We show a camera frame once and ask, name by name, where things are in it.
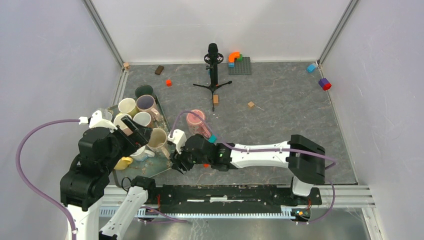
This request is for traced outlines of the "salmon flower mug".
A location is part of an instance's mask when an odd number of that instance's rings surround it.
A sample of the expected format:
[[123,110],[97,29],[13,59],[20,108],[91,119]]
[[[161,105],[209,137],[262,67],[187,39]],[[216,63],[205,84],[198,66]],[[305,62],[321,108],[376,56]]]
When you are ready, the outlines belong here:
[[148,112],[138,112],[132,119],[141,126],[154,127],[153,117]]

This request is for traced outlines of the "yellow-green octagonal mug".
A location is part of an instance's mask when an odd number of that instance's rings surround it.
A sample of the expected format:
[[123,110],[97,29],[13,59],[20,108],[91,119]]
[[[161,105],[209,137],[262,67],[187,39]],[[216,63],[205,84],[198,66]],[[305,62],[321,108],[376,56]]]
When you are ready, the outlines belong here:
[[128,114],[134,117],[139,109],[137,107],[136,100],[133,98],[124,98],[118,103],[118,110],[122,114]]

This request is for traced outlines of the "blue white mug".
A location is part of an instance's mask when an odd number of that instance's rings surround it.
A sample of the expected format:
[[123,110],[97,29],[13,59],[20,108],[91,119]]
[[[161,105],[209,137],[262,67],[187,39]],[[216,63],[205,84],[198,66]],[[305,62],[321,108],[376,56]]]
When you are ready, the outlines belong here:
[[148,158],[155,157],[155,155],[156,154],[153,151],[149,150],[147,146],[143,146],[139,148],[136,152],[131,154],[129,157],[132,158],[134,161],[143,162]]

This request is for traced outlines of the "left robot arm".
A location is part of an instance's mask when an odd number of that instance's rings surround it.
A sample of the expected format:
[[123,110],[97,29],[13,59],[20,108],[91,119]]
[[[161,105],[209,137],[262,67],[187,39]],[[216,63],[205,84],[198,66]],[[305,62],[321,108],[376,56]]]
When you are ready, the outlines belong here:
[[131,134],[100,116],[84,117],[82,121],[88,123],[89,129],[78,142],[79,154],[60,180],[60,201],[72,216],[74,239],[121,240],[141,206],[156,200],[156,183],[152,178],[136,176],[118,210],[99,227],[105,188],[119,160],[147,145],[153,129],[128,116],[122,121]]

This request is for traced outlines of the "tall seashell cream mug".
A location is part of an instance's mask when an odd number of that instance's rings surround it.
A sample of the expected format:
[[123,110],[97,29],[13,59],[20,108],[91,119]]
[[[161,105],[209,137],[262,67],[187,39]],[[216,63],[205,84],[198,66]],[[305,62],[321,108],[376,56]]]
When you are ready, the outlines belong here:
[[147,146],[155,153],[162,153],[165,158],[170,159],[168,150],[168,138],[165,130],[161,128],[153,128]]

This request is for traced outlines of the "pink ghost pattern mug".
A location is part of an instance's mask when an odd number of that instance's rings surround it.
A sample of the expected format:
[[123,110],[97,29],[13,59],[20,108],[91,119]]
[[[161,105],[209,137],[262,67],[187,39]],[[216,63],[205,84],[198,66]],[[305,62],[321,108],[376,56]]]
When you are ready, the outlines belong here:
[[193,109],[191,112],[195,113],[196,115],[193,115],[192,113],[188,113],[186,116],[186,123],[188,125],[188,129],[192,135],[202,135],[206,139],[209,139],[211,137],[211,133],[209,129],[206,127],[203,121],[206,120],[206,115],[203,111],[199,109]]

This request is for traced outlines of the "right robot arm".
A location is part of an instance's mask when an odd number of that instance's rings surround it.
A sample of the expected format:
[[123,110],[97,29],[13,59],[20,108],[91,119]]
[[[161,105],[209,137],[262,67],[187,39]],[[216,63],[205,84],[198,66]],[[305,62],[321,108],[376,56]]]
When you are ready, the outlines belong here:
[[248,167],[279,167],[293,173],[289,199],[302,204],[309,198],[312,187],[325,182],[325,149],[312,140],[293,134],[290,140],[268,145],[212,143],[203,135],[186,137],[176,130],[167,136],[175,147],[170,156],[172,169],[184,174],[194,165],[209,165],[227,172]]

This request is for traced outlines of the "dark green mug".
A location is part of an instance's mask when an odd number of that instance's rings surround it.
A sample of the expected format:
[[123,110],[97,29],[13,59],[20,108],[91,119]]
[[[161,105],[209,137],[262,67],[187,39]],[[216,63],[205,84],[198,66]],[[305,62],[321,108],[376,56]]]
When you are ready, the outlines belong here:
[[136,98],[139,98],[143,95],[150,95],[150,96],[156,98],[156,94],[154,92],[153,87],[151,85],[148,85],[148,84],[143,84],[143,85],[138,86],[136,88],[134,94],[135,94]]

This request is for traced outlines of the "iridescent pink mug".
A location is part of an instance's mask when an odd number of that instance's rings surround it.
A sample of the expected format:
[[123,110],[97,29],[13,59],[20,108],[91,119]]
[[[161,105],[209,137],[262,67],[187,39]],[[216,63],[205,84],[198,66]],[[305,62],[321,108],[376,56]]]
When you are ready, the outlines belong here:
[[149,113],[153,118],[161,117],[158,105],[152,95],[142,95],[136,100],[136,107],[140,112]]

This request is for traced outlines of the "yellow mug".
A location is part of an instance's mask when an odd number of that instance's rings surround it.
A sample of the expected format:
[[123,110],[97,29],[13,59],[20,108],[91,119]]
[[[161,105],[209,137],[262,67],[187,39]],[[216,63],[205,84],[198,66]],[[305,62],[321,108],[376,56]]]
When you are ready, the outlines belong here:
[[113,169],[116,171],[123,171],[132,163],[133,159],[131,157],[122,157]]

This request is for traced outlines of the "pink octagonal mug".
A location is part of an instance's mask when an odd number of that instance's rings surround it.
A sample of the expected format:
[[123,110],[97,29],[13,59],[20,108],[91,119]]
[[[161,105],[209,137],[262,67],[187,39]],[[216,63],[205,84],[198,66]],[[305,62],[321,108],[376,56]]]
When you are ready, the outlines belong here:
[[129,127],[123,122],[123,118],[132,120],[132,116],[127,113],[119,113],[113,120],[113,124],[119,127],[122,131],[130,131]]

